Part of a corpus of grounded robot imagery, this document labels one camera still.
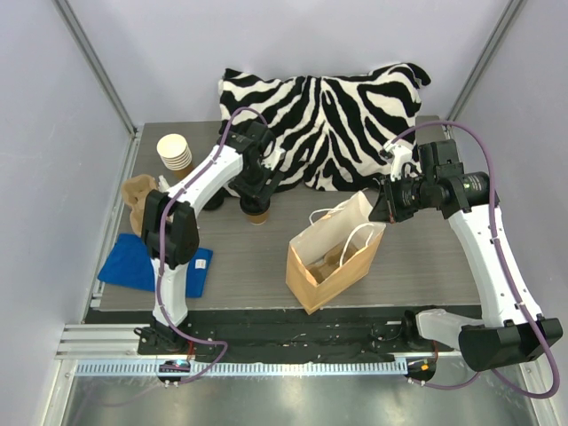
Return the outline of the black plastic cup lid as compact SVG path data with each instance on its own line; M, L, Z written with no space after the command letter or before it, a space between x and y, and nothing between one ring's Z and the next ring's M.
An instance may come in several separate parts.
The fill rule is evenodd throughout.
M248 216L260 216L269 210L270 205L269 200L262 201L246 197L240 199L241 211Z

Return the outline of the brown paper coffee cup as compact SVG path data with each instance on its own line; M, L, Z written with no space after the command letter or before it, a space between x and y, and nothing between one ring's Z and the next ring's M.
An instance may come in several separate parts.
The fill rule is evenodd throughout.
M246 218L248 219L248 221L252 224L252 225L262 225L264 224L268 217L270 216L270 212L264 211L262 213L258 213L258 214L254 214L254 215L246 215Z

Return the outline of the brown paper takeout bag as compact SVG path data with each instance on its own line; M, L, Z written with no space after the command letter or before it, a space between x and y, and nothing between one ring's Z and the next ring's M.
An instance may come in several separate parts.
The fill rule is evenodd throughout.
M368 275L386 224L372 222L372 205L358 191L329 209L318 209L310 225L288 244L286 284L312 314Z

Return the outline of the single cardboard cup carrier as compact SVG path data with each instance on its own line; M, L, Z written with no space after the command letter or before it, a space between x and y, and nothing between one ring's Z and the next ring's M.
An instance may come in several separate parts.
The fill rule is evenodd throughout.
M339 267L341 254L341 250L329 250L321 259L306 266L318 284L326 280Z

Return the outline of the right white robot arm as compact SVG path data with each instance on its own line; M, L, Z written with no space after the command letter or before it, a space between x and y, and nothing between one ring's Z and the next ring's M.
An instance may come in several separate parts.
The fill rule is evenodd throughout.
M381 193L369 219L401 223L421 209L436 209L461 243L481 303L481 319L428 309L400 329L402 343L419 351L431 340L461 352L475 372L536 360L544 342L563 336L559 319L547 318L534 301L509 247L499 207L489 204L490 178L467 173L453 140L419 147L420 166L405 173L411 151L390 142L381 151L391 173L381 180Z

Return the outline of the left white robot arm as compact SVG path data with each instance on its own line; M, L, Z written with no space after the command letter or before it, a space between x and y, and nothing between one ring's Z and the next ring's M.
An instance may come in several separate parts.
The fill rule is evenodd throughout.
M197 218L223 204L232 190L241 211L263 223L283 178L281 150L267 125L225 129L206 159L170 189L146 197L141 239L154 269L155 305L148 327L136 329L143 353L178 354L188 345L186 275L200 246Z

